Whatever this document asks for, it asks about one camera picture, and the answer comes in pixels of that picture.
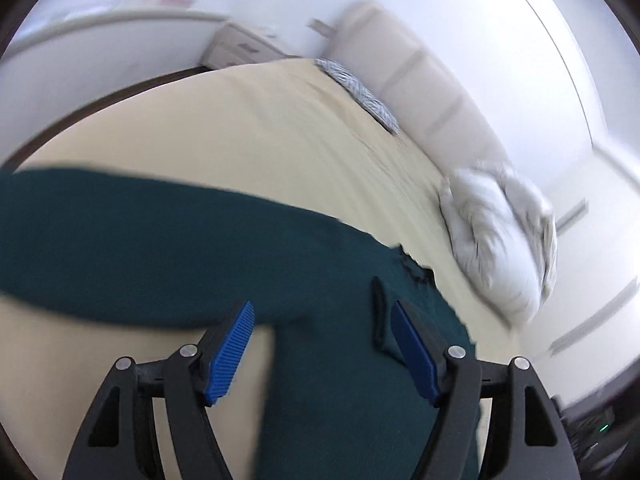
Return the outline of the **dark green knit sweater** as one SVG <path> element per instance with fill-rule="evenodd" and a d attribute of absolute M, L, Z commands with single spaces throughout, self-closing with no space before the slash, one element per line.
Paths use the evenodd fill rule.
<path fill-rule="evenodd" d="M 1 288 L 91 321 L 194 328 L 250 302 L 276 333 L 256 474 L 407 479 L 436 419 L 390 330 L 398 300 L 471 347 L 432 270 L 338 220 L 82 169 L 1 178 Z"/>

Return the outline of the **white folded duvet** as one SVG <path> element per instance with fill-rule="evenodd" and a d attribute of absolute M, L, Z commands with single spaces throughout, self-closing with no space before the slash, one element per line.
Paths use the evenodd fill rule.
<path fill-rule="evenodd" d="M 526 326 L 556 283 L 548 198 L 511 167 L 479 162 L 445 177 L 439 205 L 454 258 L 477 295 L 510 327 Z"/>

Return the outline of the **cream padded headboard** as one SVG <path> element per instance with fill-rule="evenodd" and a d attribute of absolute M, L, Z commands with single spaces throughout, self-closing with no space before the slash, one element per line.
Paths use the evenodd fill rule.
<path fill-rule="evenodd" d="M 378 98 L 440 172 L 509 157 L 462 84 L 414 31 L 374 0 L 352 4 L 322 55 Z"/>

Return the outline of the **beige bed with sheet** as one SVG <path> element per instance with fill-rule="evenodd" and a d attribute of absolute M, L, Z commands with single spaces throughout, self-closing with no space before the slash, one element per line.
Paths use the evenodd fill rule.
<path fill-rule="evenodd" d="M 25 162 L 50 166 L 230 188 L 328 214 L 433 269 L 482 359 L 506 362 L 520 351 L 454 260 L 431 159 L 405 134 L 384 130 L 313 62 L 236 66 L 141 93 Z M 96 324 L 3 298 L 2 426 L 38 478 L 60 478 L 114 361 L 163 359 L 198 338 L 196 330 Z"/>

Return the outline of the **zebra print pillow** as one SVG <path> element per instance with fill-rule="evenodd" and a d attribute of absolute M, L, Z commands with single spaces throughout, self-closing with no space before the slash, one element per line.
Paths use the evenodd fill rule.
<path fill-rule="evenodd" d="M 396 136 L 400 127 L 393 113 L 344 65 L 328 58 L 315 58 L 314 66 L 339 84 L 376 122 Z"/>

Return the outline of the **white bedside nightstand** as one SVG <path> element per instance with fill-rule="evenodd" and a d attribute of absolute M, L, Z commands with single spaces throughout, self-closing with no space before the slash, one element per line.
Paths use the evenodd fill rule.
<path fill-rule="evenodd" d="M 201 64 L 210 70 L 222 70 L 231 66 L 262 64 L 299 57 L 297 51 L 276 36 L 256 27 L 226 21 L 214 33 L 201 58 Z"/>

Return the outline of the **wall switch panel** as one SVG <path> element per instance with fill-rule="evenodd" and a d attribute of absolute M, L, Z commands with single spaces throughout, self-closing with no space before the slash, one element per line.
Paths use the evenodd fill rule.
<path fill-rule="evenodd" d="M 335 29 L 325 22 L 318 20 L 318 18 L 311 20 L 307 24 L 307 27 L 324 38 L 331 38 L 335 35 Z"/>

